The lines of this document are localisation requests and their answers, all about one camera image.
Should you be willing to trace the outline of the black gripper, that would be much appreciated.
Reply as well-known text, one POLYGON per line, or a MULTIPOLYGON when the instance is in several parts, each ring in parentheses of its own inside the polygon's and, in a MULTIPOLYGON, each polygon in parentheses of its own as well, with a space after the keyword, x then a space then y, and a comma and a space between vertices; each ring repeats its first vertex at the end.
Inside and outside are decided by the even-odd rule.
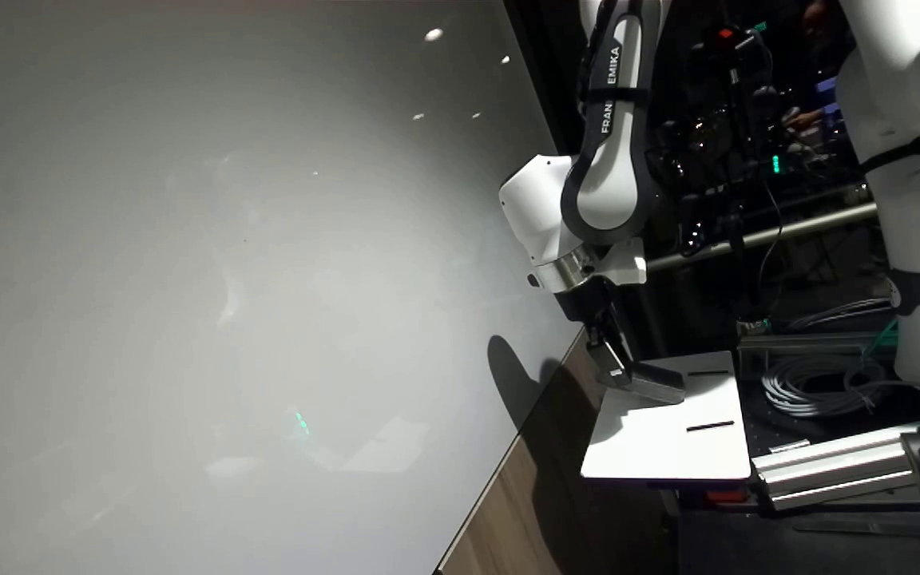
POLYGON ((572 321, 585 326, 586 355, 609 379, 632 378, 632 339, 620 289, 608 279, 562 289, 560 305, 572 321))

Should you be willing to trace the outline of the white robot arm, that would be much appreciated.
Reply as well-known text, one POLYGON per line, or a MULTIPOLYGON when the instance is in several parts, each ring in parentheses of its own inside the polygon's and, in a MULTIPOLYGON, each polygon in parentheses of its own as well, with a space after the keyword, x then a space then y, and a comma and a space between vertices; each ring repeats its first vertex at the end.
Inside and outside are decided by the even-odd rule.
MULTIPOLYGON (((920 0, 839 7, 851 30, 839 109, 889 252, 894 374, 920 388, 920 0)), ((497 205, 526 252, 530 282, 586 330, 608 378, 681 396, 681 374, 635 356, 617 301, 649 282, 641 226, 657 207, 657 182, 645 165, 645 118, 666 20, 671 0, 581 0, 581 143, 569 156, 530 156, 501 182, 497 205)))

